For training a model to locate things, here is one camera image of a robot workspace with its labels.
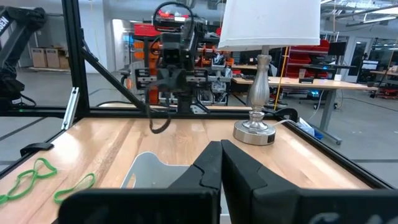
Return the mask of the red toolbox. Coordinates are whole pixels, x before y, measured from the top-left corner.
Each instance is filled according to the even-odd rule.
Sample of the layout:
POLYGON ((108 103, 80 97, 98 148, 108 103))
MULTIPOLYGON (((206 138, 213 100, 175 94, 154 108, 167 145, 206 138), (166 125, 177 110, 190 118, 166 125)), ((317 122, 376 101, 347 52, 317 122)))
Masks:
POLYGON ((135 23, 134 34, 144 37, 155 37, 161 34, 160 31, 155 30, 155 27, 149 23, 135 23))

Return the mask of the black table clamp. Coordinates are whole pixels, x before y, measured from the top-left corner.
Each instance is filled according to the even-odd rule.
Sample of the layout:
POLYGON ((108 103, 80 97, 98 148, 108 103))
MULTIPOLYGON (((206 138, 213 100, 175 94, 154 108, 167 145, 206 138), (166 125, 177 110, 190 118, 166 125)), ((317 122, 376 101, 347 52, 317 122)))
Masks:
POLYGON ((49 142, 37 142, 37 143, 32 143, 29 144, 25 147, 23 147, 20 150, 20 154, 22 157, 24 157, 27 154, 34 154, 38 151, 49 151, 54 147, 52 143, 49 142))
POLYGON ((273 114, 274 116, 288 116, 293 122, 299 121, 299 116, 297 110, 293 108, 282 108, 278 110, 271 110, 271 109, 263 109, 263 112, 273 114))

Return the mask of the black aluminium table frame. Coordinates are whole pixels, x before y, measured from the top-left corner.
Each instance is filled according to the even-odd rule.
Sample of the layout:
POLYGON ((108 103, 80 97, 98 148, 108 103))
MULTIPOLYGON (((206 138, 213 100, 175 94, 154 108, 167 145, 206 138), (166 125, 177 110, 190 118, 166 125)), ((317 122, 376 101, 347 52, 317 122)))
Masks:
MULTIPOLYGON (((80 96, 77 104, 77 112, 73 123, 83 118, 121 118, 121 119, 144 119, 149 121, 146 114, 146 105, 141 103, 139 100, 123 87, 116 78, 112 76, 96 59, 89 53, 88 48, 84 44, 83 29, 80 28, 80 10, 78 6, 78 0, 62 0, 63 13, 66 16, 65 26, 67 33, 67 44, 70 48, 70 68, 72 76, 72 84, 74 87, 80 88, 80 96), (89 62, 100 75, 103 76, 110 84, 112 84, 117 91, 125 96, 131 103, 127 108, 117 107, 91 107, 89 104, 88 97, 88 85, 86 78, 85 63, 89 62)), ((220 109, 211 108, 209 113, 205 114, 193 114, 193 113, 178 113, 174 108, 169 115, 171 119, 229 119, 237 120, 239 118, 248 118, 249 110, 247 108, 236 108, 222 107, 220 109)), ((155 119, 167 119, 165 108, 155 108, 152 110, 152 118, 155 119)), ((317 150, 324 153, 332 161, 336 162, 339 167, 344 168, 349 173, 357 177, 364 184, 374 189, 393 189, 394 187, 379 177, 372 174, 370 171, 363 167, 355 164, 347 157, 343 156, 334 149, 326 146, 324 143, 316 140, 315 138, 304 133, 299 128, 295 128, 292 124, 287 124, 286 127, 293 131, 296 135, 300 136, 301 139, 313 144, 317 150)))

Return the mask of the silver frame bracket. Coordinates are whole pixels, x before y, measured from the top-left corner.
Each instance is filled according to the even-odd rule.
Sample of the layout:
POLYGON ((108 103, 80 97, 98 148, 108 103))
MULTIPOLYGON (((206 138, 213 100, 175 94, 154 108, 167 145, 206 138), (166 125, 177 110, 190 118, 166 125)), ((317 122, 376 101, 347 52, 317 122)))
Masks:
POLYGON ((80 88, 73 87, 71 90, 67 108, 65 110, 65 115, 63 117, 61 130, 66 131, 72 126, 73 120, 75 118, 79 96, 80 96, 80 88))

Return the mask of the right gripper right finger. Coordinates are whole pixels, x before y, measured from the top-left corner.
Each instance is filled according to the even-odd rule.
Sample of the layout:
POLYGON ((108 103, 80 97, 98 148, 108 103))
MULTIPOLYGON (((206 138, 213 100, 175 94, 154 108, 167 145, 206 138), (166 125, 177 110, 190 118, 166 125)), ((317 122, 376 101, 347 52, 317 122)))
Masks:
POLYGON ((222 140, 232 224, 398 224, 398 190, 303 189, 222 140))

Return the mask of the green rubber band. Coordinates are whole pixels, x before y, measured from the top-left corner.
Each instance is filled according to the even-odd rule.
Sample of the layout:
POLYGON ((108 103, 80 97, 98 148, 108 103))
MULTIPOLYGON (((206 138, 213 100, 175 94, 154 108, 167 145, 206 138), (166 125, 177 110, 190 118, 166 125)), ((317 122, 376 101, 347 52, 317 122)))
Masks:
POLYGON ((80 190, 90 189, 92 188, 92 186, 94 186, 95 182, 96 182, 95 174, 89 173, 85 175, 73 187, 55 192, 53 195, 53 201, 57 204, 61 204, 66 199, 67 196, 80 190))
POLYGON ((0 195, 0 205, 5 204, 8 201, 17 200, 17 199, 24 197, 25 195, 27 195, 28 193, 31 192, 31 190, 34 187, 35 181, 37 179, 46 179, 49 177, 53 177, 53 176, 57 175, 57 173, 58 173, 58 169, 56 167, 54 167, 48 160, 46 160, 43 157, 36 159, 34 162, 33 168, 29 169, 29 170, 25 170, 24 172, 21 172, 20 174, 18 174, 16 176, 16 180, 14 182, 13 187, 6 194, 0 195), (39 174, 38 163, 42 163, 42 165, 45 168, 47 168, 49 170, 49 172, 44 173, 44 174, 39 174), (28 186, 23 191, 16 194, 16 191, 18 190, 18 188, 21 185, 22 179, 27 176, 30 177, 30 182, 29 182, 28 186))

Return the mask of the white and blue bundle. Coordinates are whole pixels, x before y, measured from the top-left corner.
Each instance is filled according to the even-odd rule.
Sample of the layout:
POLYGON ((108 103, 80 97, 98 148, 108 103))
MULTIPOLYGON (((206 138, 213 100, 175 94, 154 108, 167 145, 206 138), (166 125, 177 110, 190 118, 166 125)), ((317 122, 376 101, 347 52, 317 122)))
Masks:
POLYGON ((317 138, 318 140, 323 139, 323 134, 319 131, 317 131, 314 127, 312 127, 308 122, 306 122, 304 119, 299 118, 297 122, 297 126, 305 131, 307 134, 317 138))

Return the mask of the cardboard box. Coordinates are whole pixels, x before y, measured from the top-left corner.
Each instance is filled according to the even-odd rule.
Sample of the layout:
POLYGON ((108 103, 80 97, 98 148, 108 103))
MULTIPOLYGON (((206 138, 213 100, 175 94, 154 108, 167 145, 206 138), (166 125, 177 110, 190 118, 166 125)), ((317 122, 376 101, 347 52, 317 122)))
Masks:
POLYGON ((61 69, 69 69, 69 59, 68 59, 68 51, 60 49, 58 51, 59 61, 60 61, 60 68, 61 69))
POLYGON ((35 68, 47 67, 47 56, 44 48, 31 48, 31 54, 35 68))
POLYGON ((48 68, 60 68, 59 49, 46 48, 45 51, 48 68))

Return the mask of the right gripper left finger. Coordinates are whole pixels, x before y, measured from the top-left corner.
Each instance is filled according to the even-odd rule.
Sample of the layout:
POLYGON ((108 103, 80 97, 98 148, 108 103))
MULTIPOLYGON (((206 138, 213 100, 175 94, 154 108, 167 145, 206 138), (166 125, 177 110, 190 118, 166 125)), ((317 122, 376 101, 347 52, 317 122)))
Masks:
POLYGON ((87 189, 68 196, 58 224, 219 224, 223 147, 210 142, 166 188, 87 189))

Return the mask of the black rubber band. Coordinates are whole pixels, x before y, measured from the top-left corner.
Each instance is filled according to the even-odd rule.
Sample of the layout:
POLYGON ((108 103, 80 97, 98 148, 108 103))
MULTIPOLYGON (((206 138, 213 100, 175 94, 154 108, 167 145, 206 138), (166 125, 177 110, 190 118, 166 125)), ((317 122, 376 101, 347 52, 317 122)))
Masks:
MULTIPOLYGON (((150 84, 147 85, 147 87, 146 87, 146 89, 145 89, 145 97, 146 97, 146 98, 149 97, 149 92, 150 92, 150 90, 151 90, 153 87, 158 87, 158 86, 157 86, 157 81, 152 82, 152 83, 150 83, 150 84)), ((153 127, 154 123, 153 123, 153 120, 152 120, 152 110, 151 110, 151 108, 150 108, 150 104, 149 104, 149 103, 146 103, 146 114, 147 114, 147 117, 148 117, 148 119, 149 119, 149 129, 150 129, 151 132, 154 133, 154 134, 160 134, 160 133, 162 133, 163 131, 165 131, 165 130, 169 127, 169 125, 170 125, 170 123, 171 123, 171 117, 170 117, 170 115, 169 115, 169 111, 170 111, 170 93, 168 93, 168 95, 166 96, 165 103, 166 103, 166 106, 167 106, 167 111, 166 111, 166 113, 165 113, 165 114, 167 115, 167 119, 166 119, 166 122, 165 122, 161 127, 157 128, 157 129, 155 129, 155 128, 153 127)))

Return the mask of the silver table lamp white shade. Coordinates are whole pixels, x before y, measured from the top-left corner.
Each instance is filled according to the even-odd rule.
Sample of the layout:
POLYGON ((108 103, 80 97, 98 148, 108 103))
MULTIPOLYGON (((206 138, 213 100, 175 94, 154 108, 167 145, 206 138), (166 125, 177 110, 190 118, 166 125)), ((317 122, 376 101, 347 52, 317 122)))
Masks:
POLYGON ((276 129, 263 122, 269 101, 269 50, 320 43, 321 0, 227 0, 218 48, 225 52, 259 50, 257 73, 249 88, 249 119, 234 124, 233 136, 246 144, 274 142, 276 129))

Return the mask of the wooden background desk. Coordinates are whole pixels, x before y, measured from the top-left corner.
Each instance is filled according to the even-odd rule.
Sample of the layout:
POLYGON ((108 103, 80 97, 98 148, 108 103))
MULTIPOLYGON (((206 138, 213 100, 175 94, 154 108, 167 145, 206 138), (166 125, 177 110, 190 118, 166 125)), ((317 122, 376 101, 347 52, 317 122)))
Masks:
POLYGON ((323 90, 326 93, 326 102, 323 109, 322 118, 319 127, 315 126, 319 132, 323 133, 325 137, 334 140, 335 144, 340 145, 342 140, 332 134, 328 133, 328 126, 331 120, 331 114, 334 109, 337 90, 366 90, 377 91, 376 87, 368 87, 366 85, 350 83, 344 81, 335 81, 327 79, 314 79, 312 83, 300 83, 298 78, 287 77, 269 77, 270 86, 280 86, 284 88, 301 88, 301 89, 314 89, 323 90))

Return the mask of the red storage shelf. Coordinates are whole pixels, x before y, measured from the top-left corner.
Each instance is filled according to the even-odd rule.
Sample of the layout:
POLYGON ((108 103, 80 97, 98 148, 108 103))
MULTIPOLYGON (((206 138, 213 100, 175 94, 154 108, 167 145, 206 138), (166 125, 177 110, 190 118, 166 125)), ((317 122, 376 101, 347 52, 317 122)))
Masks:
POLYGON ((300 69, 305 69, 306 78, 327 78, 328 72, 323 67, 321 69, 312 69, 306 66, 314 67, 323 62, 329 47, 330 42, 328 40, 321 40, 320 44, 315 46, 291 47, 284 76, 298 78, 300 69))

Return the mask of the black computer monitor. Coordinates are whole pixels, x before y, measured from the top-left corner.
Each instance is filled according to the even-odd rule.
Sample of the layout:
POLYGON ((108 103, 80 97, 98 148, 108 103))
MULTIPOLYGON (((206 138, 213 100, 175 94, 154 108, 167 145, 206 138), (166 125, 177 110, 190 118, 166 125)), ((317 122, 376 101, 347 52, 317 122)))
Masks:
POLYGON ((374 60, 363 60, 362 61, 362 70, 376 70, 379 62, 374 60))
POLYGON ((328 55, 344 56, 347 42, 330 42, 328 55))

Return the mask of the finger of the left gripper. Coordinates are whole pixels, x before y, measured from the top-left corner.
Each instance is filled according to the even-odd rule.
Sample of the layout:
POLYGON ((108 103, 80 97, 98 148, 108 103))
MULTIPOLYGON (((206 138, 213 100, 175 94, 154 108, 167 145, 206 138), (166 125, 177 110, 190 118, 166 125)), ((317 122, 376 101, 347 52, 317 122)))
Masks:
POLYGON ((186 70, 177 68, 172 72, 172 91, 183 92, 187 87, 186 70))
POLYGON ((171 81, 170 81, 170 72, 166 68, 160 68, 157 72, 157 86, 159 90, 162 92, 170 92, 171 91, 171 81))

